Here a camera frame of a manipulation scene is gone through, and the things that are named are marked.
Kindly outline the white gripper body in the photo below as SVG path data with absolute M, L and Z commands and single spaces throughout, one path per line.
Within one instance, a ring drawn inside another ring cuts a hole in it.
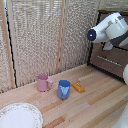
M 113 45 L 109 41 L 103 43 L 103 46 L 102 46 L 103 51 L 111 50 L 112 48 L 113 48 Z

